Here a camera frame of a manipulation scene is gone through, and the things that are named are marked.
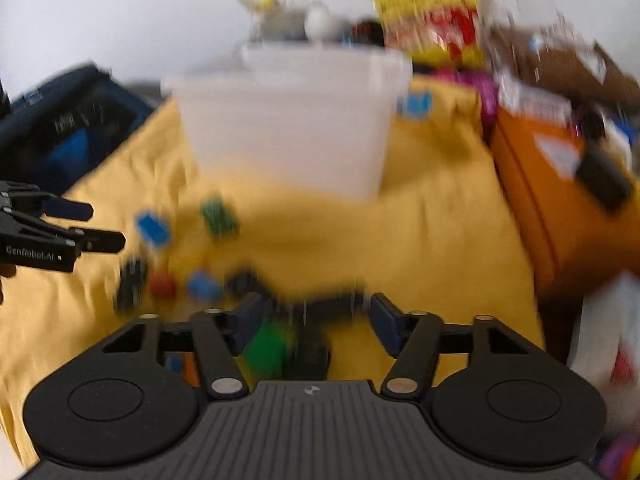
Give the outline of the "person left hand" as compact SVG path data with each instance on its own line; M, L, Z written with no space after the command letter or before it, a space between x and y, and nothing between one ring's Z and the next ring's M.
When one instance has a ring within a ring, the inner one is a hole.
M0 263L0 304L3 304L4 296L4 282L14 278L17 272L17 267L13 263Z

